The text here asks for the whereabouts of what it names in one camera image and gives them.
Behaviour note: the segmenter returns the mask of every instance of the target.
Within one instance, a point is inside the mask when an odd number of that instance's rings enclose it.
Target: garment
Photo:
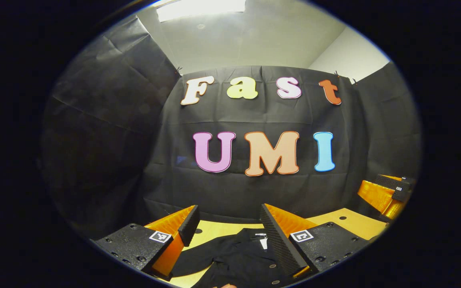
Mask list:
[[[255,235],[259,233],[266,231],[244,228],[236,235],[217,237],[185,250],[172,275],[189,275],[211,265],[192,288],[223,287],[228,283],[239,288],[269,288],[292,283],[278,266],[273,248],[269,245],[266,250],[262,248],[260,239],[263,237]]]

